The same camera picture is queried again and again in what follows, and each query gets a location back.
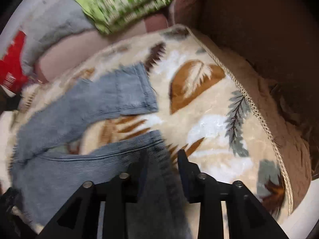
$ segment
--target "metal screw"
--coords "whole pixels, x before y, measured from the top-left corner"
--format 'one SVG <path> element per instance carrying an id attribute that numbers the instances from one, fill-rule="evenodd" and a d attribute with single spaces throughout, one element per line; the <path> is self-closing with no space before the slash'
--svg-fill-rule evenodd
<path id="1" fill-rule="evenodd" d="M 233 184 L 235 184 L 237 188 L 241 188 L 243 186 L 243 183 L 241 181 L 234 181 Z"/>
<path id="2" fill-rule="evenodd" d="M 120 174 L 120 179 L 122 179 L 122 180 L 125 180 L 125 179 L 127 179 L 128 177 L 130 177 L 130 175 L 129 175 L 127 172 L 122 172 L 122 173 Z"/>
<path id="3" fill-rule="evenodd" d="M 92 185 L 93 185 L 93 182 L 86 181 L 86 182 L 83 183 L 82 186 L 87 189 L 87 188 L 90 188 Z"/>
<path id="4" fill-rule="evenodd" d="M 201 179 L 201 180 L 204 180 L 204 179 L 206 179 L 207 175 L 206 175 L 206 173 L 201 172 L 201 173 L 199 173 L 199 174 L 197 175 L 197 177 L 198 177 L 199 179 Z"/>

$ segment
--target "blanket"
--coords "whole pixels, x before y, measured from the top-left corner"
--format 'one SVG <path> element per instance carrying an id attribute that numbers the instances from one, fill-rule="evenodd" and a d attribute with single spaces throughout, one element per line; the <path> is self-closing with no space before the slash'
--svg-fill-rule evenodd
<path id="1" fill-rule="evenodd" d="M 25 89 L 24 106 L 13 124 L 9 147 L 15 144 L 23 124 L 77 80 L 95 81 L 122 65 L 140 61 L 155 90 L 159 112 L 98 121 L 80 139 L 64 145 L 66 153 L 89 155 L 104 145 L 160 130 L 175 166 L 176 153 L 182 148 L 202 172 L 221 182 L 242 180 L 279 223 L 285 220 L 294 208 L 295 197 L 299 197 L 292 193 L 294 184 L 280 155 L 286 147 L 278 148 L 273 129 L 268 128 L 232 72 L 181 25 L 109 46 L 55 81 Z M 305 152 L 302 144 L 298 147 Z M 292 155 L 299 153 L 294 148 L 289 150 Z M 185 204 L 194 238 L 199 210 L 197 204 Z M 224 228 L 228 238 L 226 215 Z"/>

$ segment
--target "green patterned towel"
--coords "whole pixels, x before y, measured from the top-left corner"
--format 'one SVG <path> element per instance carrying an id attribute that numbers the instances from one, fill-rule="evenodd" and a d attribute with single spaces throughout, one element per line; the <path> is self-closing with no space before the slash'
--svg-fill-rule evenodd
<path id="1" fill-rule="evenodd" d="M 173 0 L 75 0 L 95 26 L 110 34 L 151 12 L 155 12 Z"/>

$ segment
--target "red package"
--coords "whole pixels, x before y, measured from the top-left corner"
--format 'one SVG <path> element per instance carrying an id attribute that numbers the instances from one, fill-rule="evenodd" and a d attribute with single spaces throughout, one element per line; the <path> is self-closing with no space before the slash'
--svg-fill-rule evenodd
<path id="1" fill-rule="evenodd" d="M 13 93 L 21 91 L 23 85 L 28 82 L 28 77 L 23 75 L 20 64 L 20 54 L 25 37 L 26 35 L 19 31 L 11 42 L 6 55 L 0 60 L 0 84 Z"/>

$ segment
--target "gray jeans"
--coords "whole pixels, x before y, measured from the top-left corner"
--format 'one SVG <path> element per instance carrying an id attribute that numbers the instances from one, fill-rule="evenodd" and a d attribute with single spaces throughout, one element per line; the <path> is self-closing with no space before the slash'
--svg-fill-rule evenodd
<path id="1" fill-rule="evenodd" d="M 149 155 L 140 201 L 127 205 L 130 238 L 190 238 L 182 210 L 182 193 L 159 131 L 103 146 L 88 156 L 67 155 L 59 146 L 79 138 L 95 121 L 157 111 L 156 97 L 144 66 L 116 70 L 97 82 L 81 80 L 18 133 L 12 184 L 21 193 L 20 208 L 45 225 L 87 180 L 109 181 Z"/>

